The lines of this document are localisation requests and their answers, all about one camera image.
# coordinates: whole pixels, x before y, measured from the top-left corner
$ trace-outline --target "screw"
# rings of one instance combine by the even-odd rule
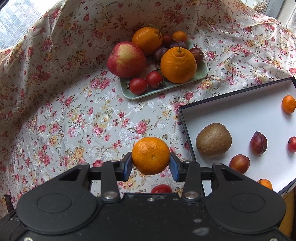
[[[195,199],[198,198],[199,194],[197,192],[189,191],[184,194],[185,198]]]
[[[103,196],[106,199],[114,199],[117,197],[117,193],[113,191],[109,191],[109,192],[105,192]]]

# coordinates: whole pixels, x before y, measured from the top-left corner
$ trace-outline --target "green plate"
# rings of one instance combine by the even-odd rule
[[[153,71],[153,70],[156,70],[157,68],[159,68],[159,65],[153,64],[154,62],[153,62],[152,59],[148,59],[147,63],[148,63],[149,67],[147,67],[146,70],[144,71],[144,73],[140,76],[141,78],[144,78],[144,79],[146,78],[147,74],[150,71]],[[197,81],[197,80],[202,80],[207,76],[208,72],[209,72],[209,70],[207,68],[207,65],[204,62],[201,62],[197,66],[197,70],[196,70],[195,75],[190,80],[188,80],[187,82],[182,83],[182,84],[174,84],[174,83],[172,83],[172,82],[165,79],[162,82],[161,87],[159,89],[148,88],[147,91],[142,95],[135,95],[135,94],[131,93],[131,91],[129,90],[129,82],[130,82],[131,78],[130,79],[119,78],[119,81],[120,81],[122,94],[128,99],[136,100],[136,99],[140,99],[140,98],[143,98],[143,97],[146,97],[146,96],[149,96],[149,95],[153,95],[153,94],[156,94],[156,93],[159,93],[159,92],[163,92],[164,90],[169,90],[169,89],[177,87],[177,86],[192,83],[192,82]]]

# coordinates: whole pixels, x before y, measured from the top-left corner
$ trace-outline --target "floral tablecloth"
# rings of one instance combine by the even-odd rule
[[[148,24],[188,33],[209,75],[139,101],[124,98],[106,59],[115,44]],[[79,163],[98,167],[121,159],[146,136],[191,159],[179,106],[295,74],[295,40],[279,21],[239,0],[59,2],[0,54],[0,197],[11,194],[15,205]],[[182,191],[168,169],[154,176],[134,169],[118,185],[121,193],[149,192],[160,183]],[[0,204],[3,216],[4,198]]]

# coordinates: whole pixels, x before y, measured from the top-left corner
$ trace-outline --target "orange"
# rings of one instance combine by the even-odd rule
[[[260,179],[257,183],[260,183],[261,185],[269,188],[272,190],[272,185],[271,185],[271,182],[268,181],[267,179]]]
[[[177,31],[173,33],[173,38],[175,41],[182,41],[184,43],[187,42],[187,35],[183,31]]]
[[[163,36],[156,28],[140,28],[133,35],[132,43],[137,45],[144,55],[152,55],[163,43]]]
[[[133,147],[131,157],[135,167],[145,175],[162,172],[170,162],[170,149],[156,137],[145,137]]]
[[[190,80],[196,72],[193,54],[184,48],[169,49],[161,58],[160,69],[169,81],[180,84]]]
[[[296,101],[293,96],[287,95],[283,98],[281,106],[286,113],[291,114],[296,108]]]

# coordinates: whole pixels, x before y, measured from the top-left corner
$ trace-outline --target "brown kiwi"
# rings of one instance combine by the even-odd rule
[[[232,137],[229,131],[220,123],[206,126],[196,138],[196,148],[207,158],[217,157],[231,147]]]

